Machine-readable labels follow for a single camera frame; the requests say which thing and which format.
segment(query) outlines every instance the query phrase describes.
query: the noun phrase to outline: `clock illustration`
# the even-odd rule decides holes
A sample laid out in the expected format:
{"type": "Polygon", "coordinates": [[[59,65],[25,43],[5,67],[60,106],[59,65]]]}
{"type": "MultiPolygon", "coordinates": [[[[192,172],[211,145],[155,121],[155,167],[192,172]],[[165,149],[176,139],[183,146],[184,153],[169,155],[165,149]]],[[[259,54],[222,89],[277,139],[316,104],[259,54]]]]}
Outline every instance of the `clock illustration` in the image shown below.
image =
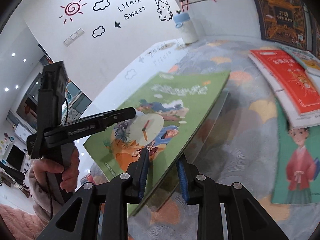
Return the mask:
{"type": "Polygon", "coordinates": [[[145,146],[152,142],[162,130],[164,119],[159,114],[145,114],[137,116],[127,128],[128,140],[136,141],[145,146]]]}

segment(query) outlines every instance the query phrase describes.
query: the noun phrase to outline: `patterned tablecloth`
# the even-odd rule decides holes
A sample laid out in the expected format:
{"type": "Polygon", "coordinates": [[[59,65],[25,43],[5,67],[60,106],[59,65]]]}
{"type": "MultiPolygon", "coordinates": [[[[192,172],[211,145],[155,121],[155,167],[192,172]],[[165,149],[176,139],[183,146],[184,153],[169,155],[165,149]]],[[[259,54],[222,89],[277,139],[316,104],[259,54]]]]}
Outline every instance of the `patterned tablecloth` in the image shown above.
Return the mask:
{"type": "MultiPolygon", "coordinates": [[[[290,240],[307,240],[320,221],[320,205],[270,203],[278,154],[275,97],[248,53],[271,46],[207,38],[193,44],[172,70],[181,75],[231,70],[230,94],[194,164],[218,183],[241,182],[290,240]]],[[[134,240],[195,240],[197,217],[198,206],[187,206],[175,192],[158,212],[145,206],[129,218],[128,232],[134,240]]]]}

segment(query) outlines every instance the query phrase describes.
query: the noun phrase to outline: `silver screw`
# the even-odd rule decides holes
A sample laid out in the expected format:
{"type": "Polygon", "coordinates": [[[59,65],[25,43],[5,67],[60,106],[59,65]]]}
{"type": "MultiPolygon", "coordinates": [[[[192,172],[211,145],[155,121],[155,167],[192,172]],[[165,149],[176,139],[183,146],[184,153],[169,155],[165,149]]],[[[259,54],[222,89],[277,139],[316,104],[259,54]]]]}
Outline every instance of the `silver screw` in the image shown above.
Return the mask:
{"type": "Polygon", "coordinates": [[[92,188],[92,183],[91,182],[86,182],[85,184],[83,184],[83,188],[84,189],[91,189],[92,188]]]}
{"type": "Polygon", "coordinates": [[[233,184],[233,187],[235,189],[242,189],[242,184],[240,182],[236,182],[236,183],[233,184]]]}
{"type": "Polygon", "coordinates": [[[128,178],[130,178],[130,174],[129,173],[122,173],[120,175],[120,179],[128,179],[128,178]]]}
{"type": "Polygon", "coordinates": [[[196,176],[197,180],[205,180],[205,176],[202,174],[199,174],[196,176]]]}

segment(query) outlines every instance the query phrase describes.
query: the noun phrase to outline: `television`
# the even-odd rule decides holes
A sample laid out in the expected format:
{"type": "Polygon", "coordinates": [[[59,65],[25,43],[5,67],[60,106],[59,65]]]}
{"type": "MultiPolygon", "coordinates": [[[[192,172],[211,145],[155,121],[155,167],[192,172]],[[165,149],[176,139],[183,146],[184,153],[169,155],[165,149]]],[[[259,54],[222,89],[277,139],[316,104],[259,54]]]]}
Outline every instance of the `television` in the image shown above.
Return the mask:
{"type": "Polygon", "coordinates": [[[6,161],[12,167],[20,171],[24,156],[25,153],[22,150],[20,150],[17,146],[13,145],[6,161]]]}

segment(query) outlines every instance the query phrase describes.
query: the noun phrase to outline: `orange clock hand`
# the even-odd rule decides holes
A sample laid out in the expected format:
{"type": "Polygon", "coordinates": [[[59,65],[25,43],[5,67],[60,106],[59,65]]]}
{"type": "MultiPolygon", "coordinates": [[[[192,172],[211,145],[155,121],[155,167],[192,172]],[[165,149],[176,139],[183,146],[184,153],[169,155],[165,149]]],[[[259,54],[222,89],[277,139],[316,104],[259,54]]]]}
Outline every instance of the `orange clock hand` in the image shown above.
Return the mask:
{"type": "Polygon", "coordinates": [[[145,124],[145,125],[144,125],[144,127],[142,128],[142,131],[145,131],[145,130],[146,130],[146,128],[147,128],[147,126],[148,126],[149,122],[150,122],[150,120],[148,120],[148,121],[146,122],[146,124],[145,124]]]}
{"type": "Polygon", "coordinates": [[[146,141],[148,141],[148,137],[147,137],[146,130],[143,130],[142,132],[143,132],[144,139],[145,139],[146,141]]]}

